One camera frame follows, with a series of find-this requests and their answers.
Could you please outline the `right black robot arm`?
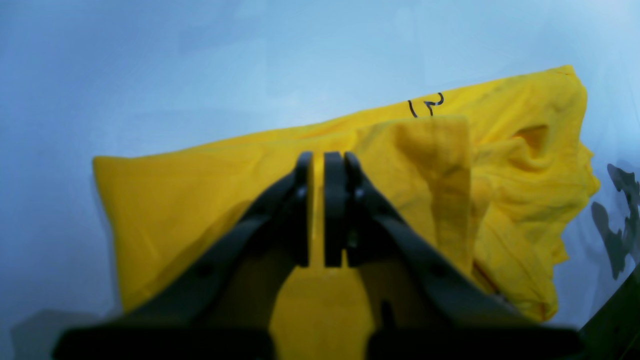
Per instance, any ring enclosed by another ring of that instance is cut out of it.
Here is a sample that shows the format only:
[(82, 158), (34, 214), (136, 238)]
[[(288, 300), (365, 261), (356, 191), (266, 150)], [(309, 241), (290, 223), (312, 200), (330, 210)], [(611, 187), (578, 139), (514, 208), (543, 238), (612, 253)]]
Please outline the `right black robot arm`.
[(640, 358), (640, 267), (581, 328), (585, 360)]

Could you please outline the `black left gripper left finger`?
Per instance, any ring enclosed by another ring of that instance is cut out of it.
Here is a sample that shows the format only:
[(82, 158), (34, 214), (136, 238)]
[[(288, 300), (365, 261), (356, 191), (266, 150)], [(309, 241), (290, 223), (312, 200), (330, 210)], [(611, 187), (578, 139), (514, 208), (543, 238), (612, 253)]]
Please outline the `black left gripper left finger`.
[(262, 192), (226, 235), (158, 296), (121, 317), (123, 328), (266, 328), (278, 293), (309, 265), (313, 153)]

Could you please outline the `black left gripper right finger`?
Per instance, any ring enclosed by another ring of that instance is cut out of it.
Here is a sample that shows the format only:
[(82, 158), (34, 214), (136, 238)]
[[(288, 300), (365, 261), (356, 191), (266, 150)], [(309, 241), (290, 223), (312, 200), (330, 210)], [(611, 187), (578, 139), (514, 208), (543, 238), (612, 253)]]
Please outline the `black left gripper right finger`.
[(375, 323), (421, 330), (508, 330), (531, 322), (484, 294), (402, 218), (352, 152), (324, 162), (324, 263), (355, 269)]

